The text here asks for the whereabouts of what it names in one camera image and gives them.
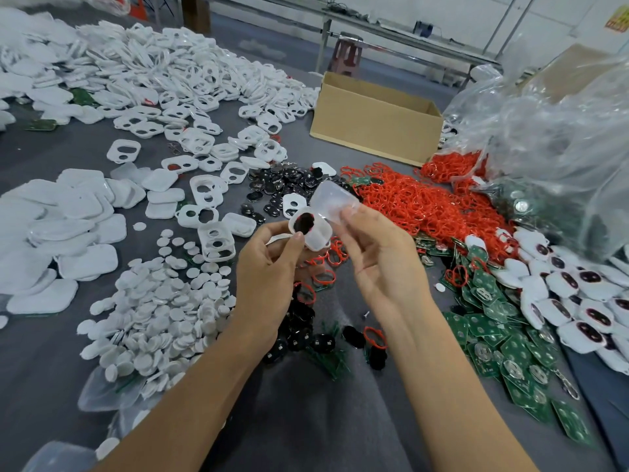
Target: stool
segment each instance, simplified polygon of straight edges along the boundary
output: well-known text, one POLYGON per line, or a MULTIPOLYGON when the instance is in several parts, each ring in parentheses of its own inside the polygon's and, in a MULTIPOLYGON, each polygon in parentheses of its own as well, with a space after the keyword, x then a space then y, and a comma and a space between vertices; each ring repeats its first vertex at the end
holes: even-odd
MULTIPOLYGON (((343 31, 341 32, 341 37, 342 36, 362 41, 361 37, 343 31)), ((344 76, 353 76, 358 71, 361 54, 362 48, 356 46, 354 41, 350 39, 337 39, 336 46, 334 47, 334 53, 332 53, 332 59, 330 60, 330 65, 328 66, 328 71, 342 74, 344 76)))

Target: white wall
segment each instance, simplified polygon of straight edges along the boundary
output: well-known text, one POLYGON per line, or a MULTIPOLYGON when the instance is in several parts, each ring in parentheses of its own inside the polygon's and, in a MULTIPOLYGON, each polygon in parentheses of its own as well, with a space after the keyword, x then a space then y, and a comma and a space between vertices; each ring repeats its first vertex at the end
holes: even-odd
MULTIPOLYGON (((315 15, 278 7, 260 0, 237 1, 249 6, 266 8, 277 15, 311 26, 320 27, 321 25, 320 17, 315 15)), ((414 25, 416 20, 432 23, 435 25, 433 31, 435 34, 440 34, 444 38, 453 38, 477 48, 484 48, 511 0, 336 1, 345 3, 361 13, 389 19, 408 26, 414 25)), ((499 50, 529 1, 516 0, 502 28, 489 47, 490 52, 499 50)), ((609 53, 617 53, 619 51, 629 53, 629 32, 618 33, 604 27, 609 17, 623 4, 629 4, 629 0, 535 0, 530 12, 517 30, 517 33, 523 34, 530 47, 531 66, 544 66, 573 43, 582 43, 609 53)), ((320 39, 320 35, 316 33, 294 26, 282 25, 274 20, 219 3, 212 3, 211 8, 213 12, 271 30, 285 32, 299 38, 317 43, 320 39)), ((404 47, 336 22, 332 24, 332 30, 335 32, 347 30, 362 36, 366 41, 427 60, 439 60, 432 54, 404 47)), ((329 46, 334 46, 335 41, 335 39, 330 39, 328 42, 329 46)), ((364 51, 363 56, 410 71, 425 72, 425 69, 417 63, 376 51, 364 51)), ((465 64, 452 60, 441 60, 441 62, 458 69, 467 69, 465 64)))

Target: floor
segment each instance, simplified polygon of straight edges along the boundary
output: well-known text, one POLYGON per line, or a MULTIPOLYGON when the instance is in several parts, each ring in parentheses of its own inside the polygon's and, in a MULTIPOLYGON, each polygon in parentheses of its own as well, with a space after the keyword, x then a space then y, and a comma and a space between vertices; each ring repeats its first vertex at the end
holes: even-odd
MULTIPOLYGON (((162 24, 171 26, 174 18, 169 8, 163 5, 160 9, 162 24)), ((282 64, 303 70, 313 71, 319 46, 304 39, 288 36, 266 28, 244 23, 227 16, 212 14, 211 36, 218 39, 222 47, 238 52, 245 52, 277 60, 282 64)), ((332 48, 326 48, 325 64, 332 57, 332 48)), ((382 63, 363 58, 360 61, 358 77, 381 86, 392 87, 409 94, 419 95, 435 102, 443 111, 457 90, 429 81, 423 76, 391 68, 382 63)))

